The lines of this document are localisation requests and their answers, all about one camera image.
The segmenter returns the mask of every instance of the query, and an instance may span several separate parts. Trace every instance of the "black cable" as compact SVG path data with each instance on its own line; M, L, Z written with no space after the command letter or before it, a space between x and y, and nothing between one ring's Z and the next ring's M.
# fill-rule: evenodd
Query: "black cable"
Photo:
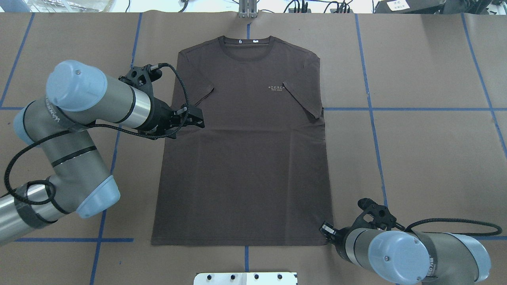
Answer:
M331 1L331 2L329 2L329 3L328 3L328 5L325 7L325 9L324 9L324 12L323 12L323 13L325 13L325 12L328 10L329 5L331 5L331 4L333 4L333 3L336 3L336 10L338 10L338 9L339 9L339 5L340 5L340 3L338 3L337 1Z
M11 170L12 170L12 167L14 166L14 164L16 163L16 161L24 154L26 153L27 151L33 149L34 147L50 140L50 139L54 139L56 137L59 137L59 136L62 136L62 135L65 135L65 134L68 134L70 133L70 131L62 131L62 132L59 132L59 133L56 133L56 134L52 134L50 136L46 136L45 138L43 139L40 139L34 143L32 143L31 145L25 147L24 149L22 149L19 153L17 153L12 159L11 161L9 162L9 164L7 165L7 168L5 169L5 173L4 173L4 184L5 184L5 188L7 189L7 192L9 194L11 194L15 199L21 201L21 202L24 202L26 204L29 204L29 205L44 205L44 204L47 204L49 202L51 202L54 198L55 198L55 195L56 195L56 188L55 188L55 185L51 182L49 182L48 180L35 180L35 181L30 181L28 182L28 186L27 188L29 188L31 185L34 185L34 184L44 184L46 186L49 187L50 191L51 191L51 194L49 195L48 199L44 200L44 201L40 201L40 202L37 202L37 201L32 201L32 200L29 200L28 198L25 198L23 196L20 196L16 193L16 190L12 189L11 187L11 182L10 182L10 178L9 176L11 175Z
M189 116L189 111L188 111L188 106L189 106L189 97L188 97L188 93L187 93L187 87L185 86L182 78L179 76L179 73L176 71L176 68L174 68L174 66L172 66L171 64L169 63L159 63L158 64L158 68L161 68L161 67L169 67L172 69L172 71L174 72L174 74L176 75L176 78L178 78L178 81L179 83L181 84L182 88L183 88L183 95L185 96L185 107L187 107L187 111L185 111L185 115L183 116L183 119L182 121L180 122L180 124L178 125L178 127L170 132L169 134L165 134L165 135L145 135L145 134L139 134L139 133L136 133L136 132L132 132L132 131L128 131L128 130L125 130L125 129L122 129L120 127L116 127L116 126L112 126L112 125L107 125L107 124L89 124L87 125L87 127L89 128L95 128L95 127L104 127L104 128L110 128L110 129L114 129L114 130L117 130L117 131L120 131L120 132L124 132L124 133L128 133L128 134L131 134L131 135L135 135L135 136L140 136L140 137L144 137L144 138L150 138L150 139L158 139L158 138L165 138L165 137L169 137L169 136L172 136L174 135L176 132L178 132L184 125L184 123L187 121L187 118ZM29 150L33 149L34 147L50 140L50 139L54 139L56 137L59 137L59 136L63 136L63 135L66 135L66 134L69 134L71 133L70 131L62 131L62 132L59 132L59 133L56 133L56 134L52 134L52 135L49 135L43 139L40 139L34 143L32 143L31 145L25 147L23 150L21 150L19 153L17 153L12 159L11 161L9 162L9 164L7 165L7 168L5 170L5 173L4 173L4 184L5 184L5 187L7 189L7 194L10 194L14 197L14 199L17 199L21 202L24 202L26 204L29 204L29 205L43 205L43 204L47 204L47 203L50 203L50 202L54 202L54 198L55 198L55 195L56 195L56 187L53 183L49 182L48 180L35 180L35 181L30 181L27 183L27 188L29 188L31 185L35 185L35 184L42 184L42 185L46 185L48 188L49 188L49 193L48 193L48 199L44 200L44 201L32 201L26 197L23 197L23 196L20 196L16 193L16 190L12 189L12 186L11 186L11 182L10 182L10 174L11 174L11 171L12 171L12 168L14 167L14 164L16 163L16 161L23 155L25 154L26 152L28 152Z
M183 8L181 10L179 10L178 13L182 13L183 11L185 11L185 9L187 8L188 5L189 5L189 0L185 0L185 4L183 4Z
M190 103L189 103L189 97L188 97L188 93L187 93L187 87L185 86L185 83L183 82L183 79L179 76L179 73L176 71L176 68L174 68L174 66L170 65L169 63L159 63L158 67L159 68L161 68L161 67L169 67L169 68L172 69L172 72L174 72L174 75L176 75L176 78L178 78L178 81L179 81L179 83L181 84L181 86L183 88L183 95L185 96L185 106L188 108L188 105ZM178 125L178 127L174 131L170 132L169 134L164 134L164 135L139 134L139 133L136 133L136 132L132 132L132 131L129 131L129 130L122 129L122 128L117 127L117 126L112 126L112 125L107 125L107 124L89 124L89 125L87 125L87 127L89 127L89 128L103 127L103 128L109 128L109 129L117 130L117 131L120 131L120 132L128 133L128 134L135 135L135 136L144 137L144 138L159 139L159 138L170 137L170 136L174 135L175 133L177 133L181 128L183 128L183 124L187 121L188 116L189 116L189 112L186 111L185 115L183 116L183 119L180 122L180 124Z
M299 4L299 0L292 0L292 1L290 1L290 2L287 4L287 6L285 7L285 10L283 10L283 12L284 12L284 13L287 11L288 7L289 7L289 6L290 6L293 2L294 2L294 11L296 10L296 3L295 3L295 2L297 2L297 3Z
M422 224L428 224L428 223L435 223L435 222L475 224L475 225L481 225L481 226L488 226L488 227L492 227L492 228L496 229L496 231L490 232L490 233L455 233L455 234L462 234L462 235L468 235L468 236L492 236L492 235L499 235L502 233L502 228L498 225L493 224L493 223L474 221L474 220L468 220L468 219L456 219L456 218L433 218L433 219L420 220L418 222L415 222L415 223L412 223L411 225L409 225L405 229L405 232L411 231L411 229L416 226L419 226Z

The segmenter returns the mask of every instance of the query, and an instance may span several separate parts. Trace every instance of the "t-shirt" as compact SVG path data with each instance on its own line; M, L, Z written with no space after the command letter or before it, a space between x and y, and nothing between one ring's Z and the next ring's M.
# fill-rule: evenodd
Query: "t-shirt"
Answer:
M166 140L152 244L325 244L319 58L275 37L219 37L182 50L177 70L206 127ZM172 107L184 102L177 81Z

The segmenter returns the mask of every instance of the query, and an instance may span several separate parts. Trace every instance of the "blue joint cap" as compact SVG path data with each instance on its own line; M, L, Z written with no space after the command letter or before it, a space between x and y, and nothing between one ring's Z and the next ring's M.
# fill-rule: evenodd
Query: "blue joint cap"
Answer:
M120 200L120 191L111 175L86 197L76 212L81 218L87 219L111 207L118 200Z
M467 235L453 233L446 234L452 235L461 241L474 257L479 270L479 277L475 280L475 282L481 282L488 278L489 270L491 269L491 259L489 258L488 251L484 248L484 246L478 240Z
M429 253L422 242L408 233L387 231L370 242L368 259L373 270L392 283L421 282L429 270Z
M100 69L66 60L49 75L46 96L65 111L80 112L95 106L104 97L106 89L107 78Z
M25 129L25 111L28 106L24 107L19 111L19 113L14 117L14 132L18 136L18 138L22 139L27 145L31 145L33 140L28 136Z

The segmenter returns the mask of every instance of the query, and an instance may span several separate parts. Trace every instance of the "blue tape line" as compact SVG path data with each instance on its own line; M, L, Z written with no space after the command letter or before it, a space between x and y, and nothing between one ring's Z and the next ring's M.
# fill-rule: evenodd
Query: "blue tape line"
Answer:
M23 107L0 107L0 110L21 110Z
M250 40L250 25L251 25L251 23L248 23L246 25L246 39L247 40Z
M245 272L250 272L250 264L248 260L248 245L245 246Z
M113 171L115 170L115 166L116 166L116 156L118 153L118 142L120 141L120 133L121 133L120 131L117 131L117 133L116 133L115 150L113 151L113 161L111 162L110 174L113 174ZM107 209L102 212L102 219L100 220L100 228L98 230L97 246L95 247L95 258L93 259L92 273L91 273L91 277L90 277L90 285L93 285L93 283L95 282L95 273L97 272L98 257L100 254L100 246L103 242L102 234L104 232L106 214L107 214Z
M476 240L507 240L507 236L473 236Z
M134 239L130 237L113 237L103 238L102 242L134 242Z
M344 108L324 108L324 111L368 111L369 108L354 108L354 107L344 107Z
M359 18L357 14L355 16L355 27L357 30L357 41L359 42L359 52L361 54L361 64L363 65L363 75L365 78L365 88L366 94L368 95L368 111L370 112L370 122L372 124L372 132L373 132L373 142L375 144L375 153L377 155L377 165L380 172L380 181L382 183L382 195L384 196L384 205L387 206L387 194L385 193L385 183L384 183L384 171L382 170L382 161L380 160L380 151L379 151L379 143L377 140L377 129L375 128L375 118L373 117L373 106L372 99L370 97L370 87L368 85L368 77L366 75L366 65L365 65L365 54L363 52L363 43L361 41L361 30L359 28Z
M113 160L111 161L110 174L113 174L113 171L115 170L116 156L118 154L118 143L120 142L120 134L121 134L120 131L116 131L115 150L113 151Z
M97 242L98 238L80 238L80 237L22 237L15 240L15 242ZM119 237L119 238L103 238L102 242L134 242L133 238Z
M491 111L490 108L405 108L405 107L373 107L373 111ZM327 107L324 111L369 111L361 107ZM493 108L494 111L507 111L507 108Z
M134 67L135 50L137 49L137 40L139 39L139 31L141 30L142 13L139 13L139 19L137 20L137 30L135 31L134 48L132 48L132 61L130 62L130 68Z
M21 56L21 51L25 46L26 38L28 37L28 32L30 31L31 25L33 23L33 18L35 17L35 13L32 13L30 17L30 21L28 22L28 26L26 27L25 35L23 36L23 40L21 41L21 45L19 46L18 54L16 55L16 59L14 59L14 64L12 65L11 73L7 78L7 82L5 83L4 92L2 93L2 98L0 98L0 107L4 104L5 97L7 95L7 90L9 89L9 85L11 84L12 76L14 75L14 71L16 70L16 66L18 65L19 57Z
M363 53L363 42L361 41L361 30L359 29L359 18L355 16L355 28L357 30L357 41L359 42L359 52L361 54L361 64L363 65L363 76L365 78L366 94L370 95L370 87L368 85L368 77L366 76L365 54Z
M22 237L16 242L97 242L96 238Z
M98 264L98 256L100 254L100 246L102 244L102 233L104 231L104 223L105 223L105 215L107 213L107 210L104 210L102 212L102 218L100 219L100 229L98 232L98 238L97 238L97 246L95 247L95 257L93 259L93 266L92 266L92 273L90 276L90 285L93 285L95 282L95 273L97 272L97 264Z
M468 35L468 28L466 26L466 20L465 20L464 13L461 13L461 20L463 21L463 28L465 30L466 41L468 42L468 47L470 48L470 53L472 54L472 59L474 60L477 74L479 75L479 80L481 81L482 90L484 91L484 95L486 96L486 101L488 101L488 106L491 111L491 116L493 117L493 121L495 122L495 128L496 128L496 132L498 133L498 137L500 138L500 143L502 145L503 154L507 158L507 148L505 147L505 141L503 140L503 135L502 135L502 132L500 131L500 126L498 125L495 111L493 110L493 105L491 104L491 99L489 98L488 90L486 89L486 84L484 84L484 79L482 77L481 69L479 68L479 64L477 63L474 48L472 47L472 42L470 41L470 36Z

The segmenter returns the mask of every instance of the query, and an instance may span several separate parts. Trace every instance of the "sticker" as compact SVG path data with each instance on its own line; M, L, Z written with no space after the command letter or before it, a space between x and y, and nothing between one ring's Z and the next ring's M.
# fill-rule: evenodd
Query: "sticker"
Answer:
M410 6L407 4L406 0L390 1L387 2L387 5L389 6L389 9L391 9L391 11L401 11L410 9Z

